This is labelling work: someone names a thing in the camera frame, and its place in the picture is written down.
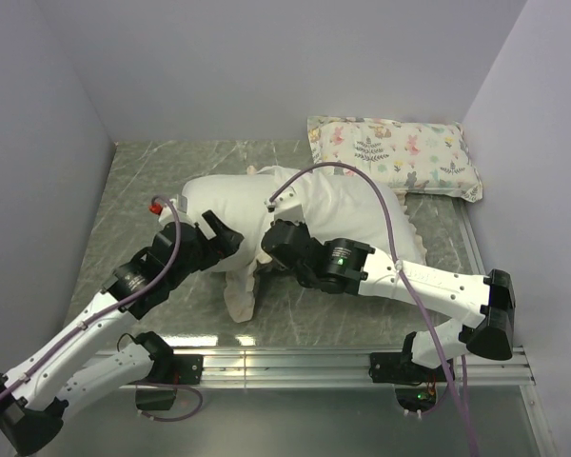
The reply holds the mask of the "grey and cream ruffled pillowcase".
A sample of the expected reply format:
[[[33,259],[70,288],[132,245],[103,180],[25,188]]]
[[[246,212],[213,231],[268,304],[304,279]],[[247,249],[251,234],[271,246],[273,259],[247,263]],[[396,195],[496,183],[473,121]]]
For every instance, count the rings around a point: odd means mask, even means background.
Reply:
[[[254,174],[272,176],[278,188],[294,173],[294,169],[268,167]],[[296,180],[293,187],[302,201],[305,222],[312,236],[322,242],[349,238],[389,251],[382,208],[363,179],[314,171]],[[426,250],[421,246],[420,235],[404,214],[399,198],[386,185],[379,184],[377,188],[390,214],[398,256],[423,265]],[[256,270],[270,263],[271,259],[268,263],[259,263]],[[227,312],[236,323],[252,319],[256,270],[248,276],[226,273],[224,299]]]

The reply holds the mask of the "white pillow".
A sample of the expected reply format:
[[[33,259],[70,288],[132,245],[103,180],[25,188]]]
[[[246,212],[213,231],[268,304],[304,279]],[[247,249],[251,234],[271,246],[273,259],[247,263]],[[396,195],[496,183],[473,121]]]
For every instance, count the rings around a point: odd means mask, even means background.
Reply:
[[[237,252],[210,268],[211,272],[252,274],[270,258],[262,253],[261,241],[270,228],[272,215],[265,200],[277,188],[270,175],[209,175],[187,182],[182,190],[186,214],[206,235],[211,234],[202,214],[208,210],[229,229],[244,236]]]

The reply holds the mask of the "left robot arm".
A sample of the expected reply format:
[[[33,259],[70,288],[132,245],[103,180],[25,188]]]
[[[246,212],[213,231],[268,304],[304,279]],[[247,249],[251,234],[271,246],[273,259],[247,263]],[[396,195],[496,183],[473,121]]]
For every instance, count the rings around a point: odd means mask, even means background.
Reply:
[[[158,231],[150,246],[116,268],[84,310],[26,361],[0,373],[0,430],[21,456],[52,441],[66,418],[118,387],[172,382],[172,348],[156,333],[134,337],[128,347],[95,367],[88,360],[112,337],[125,334],[192,273],[234,255],[243,234],[212,211],[202,215],[208,238],[184,218]]]

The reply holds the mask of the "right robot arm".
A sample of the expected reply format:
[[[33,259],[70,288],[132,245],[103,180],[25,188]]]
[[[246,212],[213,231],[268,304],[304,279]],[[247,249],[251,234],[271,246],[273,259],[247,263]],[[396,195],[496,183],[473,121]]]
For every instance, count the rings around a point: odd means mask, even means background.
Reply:
[[[262,248],[304,288],[381,297],[447,316],[445,323],[405,339],[400,367],[410,380],[466,354],[499,362],[513,356],[516,299],[506,271],[467,275],[394,261],[362,242],[320,242],[306,225],[282,220],[264,235]]]

